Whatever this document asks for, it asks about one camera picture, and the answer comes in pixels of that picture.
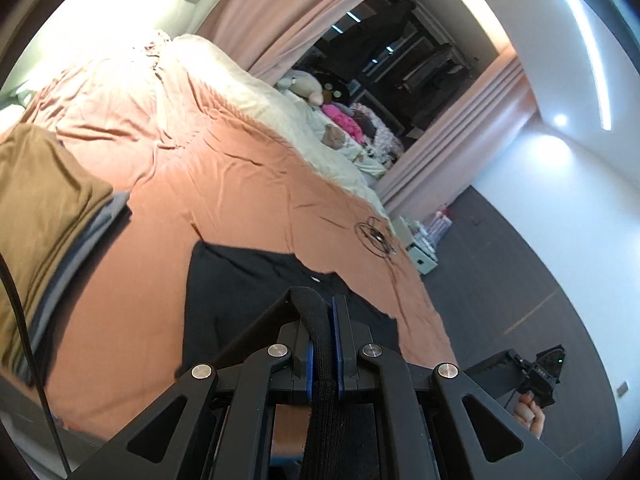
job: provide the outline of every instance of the folded brown cloth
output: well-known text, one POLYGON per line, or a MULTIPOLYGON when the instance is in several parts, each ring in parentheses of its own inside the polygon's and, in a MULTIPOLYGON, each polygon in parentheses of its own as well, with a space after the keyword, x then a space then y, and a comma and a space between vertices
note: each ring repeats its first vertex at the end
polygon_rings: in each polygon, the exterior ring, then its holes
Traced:
MULTIPOLYGON (((0 251, 27 326, 60 260, 112 192, 38 126, 20 124, 0 144, 0 251)), ((14 313, 0 287, 0 360, 14 369, 21 355, 14 313)))

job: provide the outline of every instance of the orange bedsheet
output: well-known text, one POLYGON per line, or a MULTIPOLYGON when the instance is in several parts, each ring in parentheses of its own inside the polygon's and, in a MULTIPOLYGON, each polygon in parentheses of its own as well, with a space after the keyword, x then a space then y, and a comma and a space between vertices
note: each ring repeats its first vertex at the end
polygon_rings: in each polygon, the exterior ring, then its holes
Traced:
POLYGON ((316 175, 162 42, 69 68, 22 120, 56 132, 85 168, 131 190, 129 221, 94 255, 56 325, 47 395, 67 424, 109 438, 172 384, 199 239, 293 252, 337 272, 398 320, 409 362, 454 360, 407 254, 383 260, 356 236, 370 206, 316 175))

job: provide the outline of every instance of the pink curtain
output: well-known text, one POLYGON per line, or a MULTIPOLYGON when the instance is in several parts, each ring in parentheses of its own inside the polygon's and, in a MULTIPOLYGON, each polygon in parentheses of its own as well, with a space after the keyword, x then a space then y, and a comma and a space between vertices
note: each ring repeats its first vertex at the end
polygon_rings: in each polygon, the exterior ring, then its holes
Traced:
POLYGON ((537 109, 509 46, 376 184, 386 211, 425 220, 451 203, 537 109))
POLYGON ((221 0, 198 34, 274 84, 324 32, 363 0, 221 0))

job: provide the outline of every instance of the wall outlet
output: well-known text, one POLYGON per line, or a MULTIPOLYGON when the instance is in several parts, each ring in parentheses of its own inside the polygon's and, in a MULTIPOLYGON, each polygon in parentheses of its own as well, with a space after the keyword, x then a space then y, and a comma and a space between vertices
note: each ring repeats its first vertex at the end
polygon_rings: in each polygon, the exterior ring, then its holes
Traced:
POLYGON ((625 381, 622 384, 620 384, 620 386, 618 386, 618 389, 616 390, 618 393, 618 398, 622 397, 624 394, 626 394, 629 391, 629 385, 628 383, 625 381))

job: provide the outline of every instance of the teddy bear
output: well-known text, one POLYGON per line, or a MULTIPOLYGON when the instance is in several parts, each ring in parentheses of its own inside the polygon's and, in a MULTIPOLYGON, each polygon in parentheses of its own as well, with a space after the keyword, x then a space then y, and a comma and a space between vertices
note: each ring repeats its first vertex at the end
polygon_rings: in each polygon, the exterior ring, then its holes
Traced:
POLYGON ((324 102, 322 85, 318 79, 302 70, 289 70, 276 83, 279 90, 290 90, 309 101, 310 104, 320 106, 324 102))
POLYGON ((345 133, 335 124, 328 124, 324 127, 324 136, 322 143, 332 150, 339 150, 344 146, 345 133))

